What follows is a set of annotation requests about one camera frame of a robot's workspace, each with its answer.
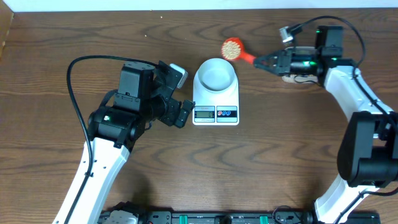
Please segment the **red measuring scoop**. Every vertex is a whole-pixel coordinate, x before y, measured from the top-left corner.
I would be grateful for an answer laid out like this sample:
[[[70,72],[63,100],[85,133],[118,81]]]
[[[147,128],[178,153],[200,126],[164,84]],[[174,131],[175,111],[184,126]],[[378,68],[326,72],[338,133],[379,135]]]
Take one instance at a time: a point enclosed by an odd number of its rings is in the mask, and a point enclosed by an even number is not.
[[[244,60],[245,62],[253,65],[255,56],[247,53],[241,39],[231,37],[226,39],[221,46],[221,55],[225,60]]]

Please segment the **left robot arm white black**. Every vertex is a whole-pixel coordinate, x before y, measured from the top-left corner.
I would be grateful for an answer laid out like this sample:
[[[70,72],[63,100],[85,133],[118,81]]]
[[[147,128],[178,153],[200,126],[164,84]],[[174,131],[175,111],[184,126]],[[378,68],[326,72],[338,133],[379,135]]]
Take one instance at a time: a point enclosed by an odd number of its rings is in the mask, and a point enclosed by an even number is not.
[[[54,223],[96,223],[113,182],[136,141],[159,120],[182,128],[195,104],[173,99],[188,73],[176,64],[125,62],[85,125],[80,165]]]

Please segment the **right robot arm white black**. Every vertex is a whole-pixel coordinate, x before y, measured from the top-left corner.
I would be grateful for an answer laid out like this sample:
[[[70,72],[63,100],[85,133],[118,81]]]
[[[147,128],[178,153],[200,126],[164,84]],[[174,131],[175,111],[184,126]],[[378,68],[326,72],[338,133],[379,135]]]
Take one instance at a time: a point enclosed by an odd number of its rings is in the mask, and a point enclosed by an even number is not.
[[[348,126],[337,156],[338,175],[328,190],[303,213],[301,223],[345,223],[368,195],[397,181],[397,113],[364,81],[359,64],[343,58],[343,28],[318,26],[314,47],[293,45],[257,57],[256,68],[279,77],[304,77],[329,92]]]

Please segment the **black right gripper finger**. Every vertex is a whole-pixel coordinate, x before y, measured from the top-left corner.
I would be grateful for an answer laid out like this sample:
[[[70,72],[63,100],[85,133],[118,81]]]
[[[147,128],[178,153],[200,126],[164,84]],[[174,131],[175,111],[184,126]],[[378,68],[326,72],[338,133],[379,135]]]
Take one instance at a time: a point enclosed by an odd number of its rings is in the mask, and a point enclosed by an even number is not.
[[[271,62],[277,60],[278,54],[278,51],[275,51],[270,54],[258,56],[254,59],[254,64],[270,64]]]
[[[258,68],[258,69],[267,71],[267,72],[269,72],[271,74],[277,75],[277,71],[274,68],[274,66],[273,65],[271,65],[271,66],[267,65],[266,62],[263,61],[263,60],[255,60],[253,62],[253,65],[254,65],[255,68]]]

